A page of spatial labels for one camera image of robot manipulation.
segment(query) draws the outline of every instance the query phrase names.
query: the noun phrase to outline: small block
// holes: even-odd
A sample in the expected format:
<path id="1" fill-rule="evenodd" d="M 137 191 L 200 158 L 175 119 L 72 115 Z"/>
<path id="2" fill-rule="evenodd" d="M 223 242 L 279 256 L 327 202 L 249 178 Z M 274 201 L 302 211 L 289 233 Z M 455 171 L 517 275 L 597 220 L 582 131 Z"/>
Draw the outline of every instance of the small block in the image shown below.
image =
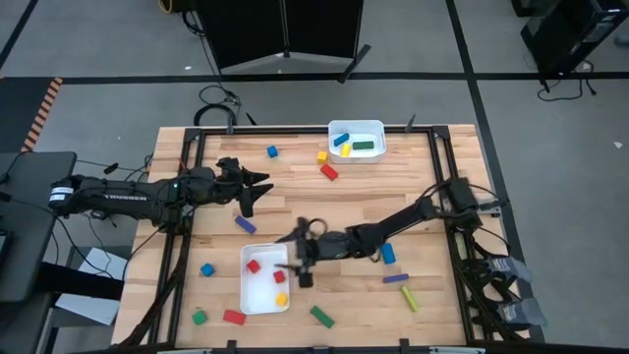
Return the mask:
<path id="1" fill-rule="evenodd" d="M 349 157 L 351 148 L 352 147 L 350 147 L 349 144 L 343 144 L 343 147 L 341 148 L 341 157 Z"/>
<path id="2" fill-rule="evenodd" d="M 347 134 L 347 133 L 345 133 L 345 134 L 343 134 L 342 136 L 340 136 L 340 137 L 338 137 L 338 138 L 334 139 L 334 146 L 335 146 L 335 147 L 338 147 L 338 146 L 340 146 L 341 144 L 343 144 L 343 143 L 347 142 L 348 140 L 350 140 L 350 135 L 349 135 L 349 134 Z"/>
<path id="3" fill-rule="evenodd" d="M 193 322 L 195 325 L 203 325 L 207 321 L 207 315 L 203 310 L 198 310 L 193 314 Z"/>
<path id="4" fill-rule="evenodd" d="M 284 282 L 284 280 L 286 280 L 286 275 L 284 275 L 284 272 L 282 270 L 278 270 L 273 274 L 273 277 L 275 278 L 275 282 L 276 283 L 282 283 Z"/>
<path id="5" fill-rule="evenodd" d="M 244 325 L 246 318 L 247 315 L 234 310 L 225 310 L 225 314 L 223 315 L 223 321 L 236 325 Z"/>
<path id="6" fill-rule="evenodd" d="M 286 306 L 286 303 L 288 303 L 288 296 L 284 293 L 277 294 L 277 297 L 275 298 L 275 305 L 284 307 Z"/>
<path id="7" fill-rule="evenodd" d="M 417 312 L 418 308 L 417 308 L 417 303 L 415 302 L 415 298 L 413 297 L 413 294 L 411 294 L 411 291 L 409 290 L 409 288 L 406 287 L 406 285 L 402 286 L 402 294 L 404 294 L 404 297 L 406 298 L 406 302 L 409 303 L 409 306 L 411 307 L 411 311 Z"/>
<path id="8" fill-rule="evenodd" d="M 321 172 L 323 172 L 323 174 L 326 175 L 327 178 L 329 178 L 331 181 L 334 181 L 336 177 L 338 177 L 338 173 L 327 164 L 321 166 Z"/>
<path id="9" fill-rule="evenodd" d="M 268 152 L 268 157 L 275 157 L 277 156 L 277 147 L 275 146 L 270 146 L 266 148 L 266 152 Z"/>
<path id="10" fill-rule="evenodd" d="M 256 227 L 248 222 L 243 216 L 236 216 L 236 219 L 234 221 L 236 221 L 237 224 L 239 224 L 242 228 L 245 229 L 245 231 L 249 232 L 251 235 L 256 233 Z"/>
<path id="11" fill-rule="evenodd" d="M 355 142 L 352 144 L 353 149 L 368 149 L 373 148 L 373 142 Z"/>
<path id="12" fill-rule="evenodd" d="M 332 328 L 332 326 L 334 325 L 334 320 L 326 315 L 325 312 L 317 306 L 313 306 L 311 308 L 311 314 L 313 314 L 313 316 L 315 316 L 317 320 L 319 320 L 323 325 L 328 328 Z"/>
<path id="13" fill-rule="evenodd" d="M 327 152 L 319 151 L 316 155 L 316 161 L 320 164 L 323 164 L 327 161 Z"/>
<path id="14" fill-rule="evenodd" d="M 205 276 L 211 276 L 214 274 L 214 267 L 211 264 L 204 264 L 200 268 L 200 272 Z"/>
<path id="15" fill-rule="evenodd" d="M 384 259 L 384 263 L 386 265 L 392 265 L 395 263 L 395 254 L 393 253 L 393 246 L 391 246 L 391 244 L 382 245 L 380 251 L 382 252 L 382 258 Z"/>
<path id="16" fill-rule="evenodd" d="M 384 279 L 382 280 L 384 281 L 384 283 L 390 283 L 390 282 L 395 282 L 395 281 L 408 280 L 408 278 L 409 278 L 409 274 L 398 274 L 398 275 L 385 276 Z"/>
<path id="17" fill-rule="evenodd" d="M 259 264 L 257 263 L 256 260 L 253 260 L 247 263 L 247 268 L 249 269 L 250 272 L 252 272 L 253 274 L 256 274 L 257 271 L 259 270 Z"/>

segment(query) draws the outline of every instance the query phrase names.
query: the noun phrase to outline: floor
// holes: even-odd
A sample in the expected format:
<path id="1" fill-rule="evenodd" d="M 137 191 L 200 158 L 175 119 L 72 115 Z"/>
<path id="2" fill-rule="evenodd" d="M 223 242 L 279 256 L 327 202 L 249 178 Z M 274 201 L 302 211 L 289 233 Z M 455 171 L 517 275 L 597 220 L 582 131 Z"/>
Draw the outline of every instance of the floor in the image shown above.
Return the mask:
<path id="1" fill-rule="evenodd" d="M 5 77 L 0 94 L 13 91 L 8 85 L 29 88 L 24 88 L 24 104 L 14 103 L 20 110 L 11 110 L 11 119 L 18 122 L 12 132 L 22 140 L 27 133 L 22 130 L 36 111 L 29 102 L 41 101 L 42 80 L 45 84 L 55 77 L 63 78 L 64 85 L 36 150 L 73 150 L 82 159 L 139 167 L 159 127 L 192 124 L 202 106 L 197 94 L 206 84 L 172 83 L 164 77 L 193 82 L 211 71 L 199 40 L 179 16 L 164 15 L 152 0 L 39 1 L 13 43 L 9 38 L 28 4 L 0 2 L 0 46 L 12 45 L 6 61 L 0 56 L 0 77 Z M 472 64 L 467 72 L 448 4 L 455 5 L 467 42 Z M 624 183 L 629 173 L 629 81 L 592 80 L 596 97 L 586 92 L 574 101 L 538 100 L 536 80 L 508 75 L 535 72 L 519 37 L 525 22 L 505 0 L 366 0 L 361 42 L 373 50 L 358 72 L 453 76 L 225 86 L 242 98 L 244 110 L 260 124 L 324 124 L 331 119 L 405 123 L 413 114 L 416 123 L 477 124 L 487 156 L 497 152 L 501 176 L 493 169 L 492 177 L 496 189 L 506 186 L 513 205 L 527 265 L 536 276 L 535 295 L 548 319 L 546 341 L 629 347 L 624 330 L 629 317 L 629 285 L 624 281 L 629 277 L 629 221 L 622 213 L 629 199 Z M 629 33 L 629 22 L 615 34 L 621 33 Z M 629 72 L 629 48 L 616 47 L 611 37 L 589 59 L 597 72 L 618 78 Z M 507 75 L 468 81 L 475 78 L 471 69 Z M 232 74 L 278 70 L 339 72 L 342 66 L 278 59 Z M 570 95 L 577 88 L 578 82 L 567 81 L 552 94 Z M 7 101 L 13 102 L 0 96 L 0 114 Z M 224 121 L 216 114 L 203 123 Z M 2 139 L 4 144 L 9 138 Z M 102 172 L 84 164 L 76 171 Z M 135 223 L 123 217 L 116 223 L 94 226 L 107 245 L 131 247 Z M 71 218 L 69 226 L 79 245 L 97 245 L 86 220 Z M 61 238 L 60 244 L 63 259 L 69 243 Z M 46 258 L 53 257 L 51 245 Z M 103 348 L 110 336 L 108 327 L 63 329 L 55 353 Z"/>

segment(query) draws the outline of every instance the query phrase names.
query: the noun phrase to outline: white paper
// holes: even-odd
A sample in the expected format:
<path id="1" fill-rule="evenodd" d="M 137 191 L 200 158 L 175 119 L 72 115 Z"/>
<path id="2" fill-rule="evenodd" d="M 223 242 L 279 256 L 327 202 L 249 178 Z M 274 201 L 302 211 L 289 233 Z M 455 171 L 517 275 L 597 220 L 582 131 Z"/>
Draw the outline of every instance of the white paper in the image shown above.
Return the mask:
<path id="1" fill-rule="evenodd" d="M 118 280 L 122 280 L 122 272 L 125 268 L 127 260 L 110 253 L 106 253 L 97 248 L 89 250 L 86 258 L 94 266 L 103 270 L 106 268 L 107 272 L 110 273 L 111 276 Z M 90 274 L 100 273 L 100 270 L 88 265 L 85 261 L 83 261 L 83 264 L 79 267 L 79 271 Z M 101 273 L 98 276 L 109 277 L 109 275 L 105 273 Z M 56 306 L 104 325 L 111 325 L 118 314 L 120 302 L 116 300 L 98 299 L 81 295 L 63 294 L 59 297 L 59 300 L 57 300 Z"/>

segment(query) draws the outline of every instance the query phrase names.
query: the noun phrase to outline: wooden table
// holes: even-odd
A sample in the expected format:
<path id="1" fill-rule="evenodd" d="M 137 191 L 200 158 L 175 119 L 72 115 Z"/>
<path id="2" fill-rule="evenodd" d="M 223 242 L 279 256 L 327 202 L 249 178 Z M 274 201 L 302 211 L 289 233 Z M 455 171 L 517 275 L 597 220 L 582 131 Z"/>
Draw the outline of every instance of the wooden table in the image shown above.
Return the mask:
<path id="1" fill-rule="evenodd" d="M 449 130 L 460 175 L 490 188 L 475 126 L 451 125 Z M 183 135 L 184 128 L 160 130 L 150 181 L 176 176 Z M 238 340 L 239 347 L 395 346 L 399 338 L 409 338 L 411 345 L 465 344 L 440 220 L 419 224 L 390 239 L 397 257 L 394 265 L 373 264 L 367 259 L 321 262 L 314 267 L 313 288 L 299 288 L 291 275 L 288 311 L 249 316 L 243 326 L 222 321 L 224 310 L 240 309 L 243 246 L 273 242 L 295 227 L 298 216 L 321 217 L 336 230 L 376 222 L 412 203 L 435 182 L 426 135 L 387 135 L 386 139 L 387 153 L 380 163 L 333 165 L 340 175 L 334 182 L 322 175 L 316 164 L 316 153 L 326 150 L 327 135 L 208 139 L 204 166 L 214 167 L 218 157 L 238 157 L 248 169 L 269 173 L 275 188 L 256 203 L 255 216 L 250 219 L 257 227 L 254 236 L 234 222 L 240 213 L 236 203 L 203 206 L 196 212 L 177 347 L 223 348 L 228 339 Z M 267 156 L 269 145 L 277 146 L 277 158 Z M 487 229 L 502 233 L 499 219 L 483 216 L 483 222 Z M 153 230 L 149 222 L 141 222 L 134 247 Z M 491 252 L 506 252 L 500 240 L 483 231 L 477 232 L 476 238 Z M 155 237 L 131 260 L 113 343 L 129 335 L 152 302 L 163 247 L 164 238 Z M 205 263 L 214 265 L 212 277 L 200 274 Z M 406 304 L 400 283 L 382 283 L 384 275 L 400 272 L 411 275 L 407 285 L 420 306 L 417 313 Z M 332 329 L 310 315 L 313 305 L 336 321 Z M 164 309 L 160 340 L 166 338 L 170 304 Z M 197 309 L 209 316 L 209 321 L 199 326 L 191 319 Z"/>

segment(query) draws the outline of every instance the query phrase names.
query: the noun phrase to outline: table frame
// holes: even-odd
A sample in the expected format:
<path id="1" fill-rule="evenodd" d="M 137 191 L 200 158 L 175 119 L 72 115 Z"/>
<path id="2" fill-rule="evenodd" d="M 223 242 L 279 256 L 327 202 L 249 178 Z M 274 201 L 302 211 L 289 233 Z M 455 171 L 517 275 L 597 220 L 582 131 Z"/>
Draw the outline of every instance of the table frame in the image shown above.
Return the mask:
<path id="1" fill-rule="evenodd" d="M 234 127 L 234 135 L 288 135 L 288 134 L 327 134 L 327 127 L 325 126 L 301 126 L 301 127 Z M 452 147 L 452 142 L 450 139 L 450 133 L 448 126 L 413 126 L 413 127 L 405 127 L 405 126 L 385 126 L 385 133 L 387 134 L 426 134 L 429 140 L 429 150 L 430 156 L 432 160 L 432 167 L 434 170 L 434 178 L 435 182 L 442 182 L 444 180 L 444 169 L 441 165 L 441 155 L 439 153 L 439 147 L 437 142 L 442 142 L 443 150 L 445 151 L 445 160 L 447 162 L 447 171 L 450 177 L 458 177 L 458 169 L 456 165 L 456 159 L 454 156 L 454 150 Z M 192 168 L 189 166 L 184 166 L 185 163 L 189 161 L 191 156 L 191 149 L 193 147 L 193 143 L 196 143 L 196 154 L 194 160 L 194 166 L 198 167 L 202 165 L 203 160 L 203 152 L 205 148 L 205 142 L 208 138 L 212 136 L 220 136 L 226 135 L 226 131 L 224 128 L 187 128 L 184 134 L 184 141 L 181 150 L 181 161 L 184 163 L 179 166 L 179 173 L 182 172 L 183 168 Z M 441 205 L 443 206 L 446 197 L 440 193 L 439 199 Z M 160 266 L 160 272 L 158 275 L 158 283 L 157 283 L 157 291 L 156 297 L 161 298 L 161 302 L 163 306 L 163 302 L 167 299 L 169 294 L 174 290 L 174 294 L 172 297 L 172 307 L 170 312 L 169 325 L 167 329 L 167 341 L 166 342 L 157 342 L 157 337 L 159 334 L 159 327 L 161 323 L 161 306 L 156 309 L 157 313 L 154 316 L 154 320 L 150 325 L 149 333 L 148 333 L 148 342 L 147 345 L 142 346 L 142 348 L 121 348 L 120 352 L 129 352 L 133 353 L 155 353 L 159 350 L 167 350 L 174 349 L 176 346 L 177 340 L 177 330 L 179 326 L 179 317 L 181 313 L 181 306 L 183 302 L 183 293 L 184 293 L 184 282 L 185 282 L 185 274 L 186 274 L 186 266 L 188 262 L 188 255 L 190 252 L 191 239 L 192 239 L 192 224 L 194 221 L 194 212 L 192 211 L 189 216 L 184 219 L 184 227 L 180 229 L 180 236 L 182 236 L 182 243 L 179 253 L 179 260 L 172 272 L 170 272 L 171 262 L 172 262 L 172 253 L 174 251 L 175 238 L 178 236 L 175 232 L 168 232 L 166 237 L 166 242 L 164 246 L 164 252 L 162 257 L 162 263 Z M 493 323 L 496 327 L 501 328 L 496 321 L 496 319 L 490 314 L 489 308 L 483 301 L 478 301 L 478 299 L 482 298 L 481 292 L 478 292 L 478 289 L 475 289 L 474 286 L 469 282 L 468 279 L 463 275 L 462 269 L 462 259 L 459 255 L 458 245 L 456 241 L 456 234 L 453 230 L 450 230 L 446 227 L 446 237 L 448 250 L 450 254 L 450 261 L 452 263 L 452 268 L 454 271 L 454 282 L 457 292 L 457 300 L 459 303 L 459 310 L 461 314 L 461 321 L 463 330 L 465 333 L 466 343 L 470 347 L 492 347 L 500 348 L 518 348 L 525 349 L 525 352 L 529 352 L 529 350 L 540 352 L 542 348 L 541 346 L 547 346 L 547 344 L 539 344 L 531 343 L 531 341 L 502 341 L 495 340 L 493 337 L 492 331 L 483 327 L 483 339 L 476 339 L 473 330 L 472 323 L 472 315 L 470 313 L 470 302 L 474 302 L 478 307 L 482 316 L 488 319 L 491 323 Z M 475 251 L 473 248 L 473 241 L 471 237 L 463 236 L 463 243 L 465 247 L 466 256 L 469 259 L 473 259 L 476 257 Z M 531 330 L 532 339 L 535 341 L 535 330 Z M 235 353 L 236 351 L 236 341 L 228 340 L 225 348 L 212 348 L 212 353 Z M 411 353 L 411 352 L 425 352 L 427 349 L 434 348 L 426 347 L 426 346 L 410 346 L 408 339 L 400 338 L 400 346 L 394 347 L 334 347 L 334 353 Z M 326 353 L 330 350 L 327 347 L 320 348 L 238 348 L 239 352 L 247 352 L 247 353 L 310 353 L 310 352 L 321 352 Z"/>

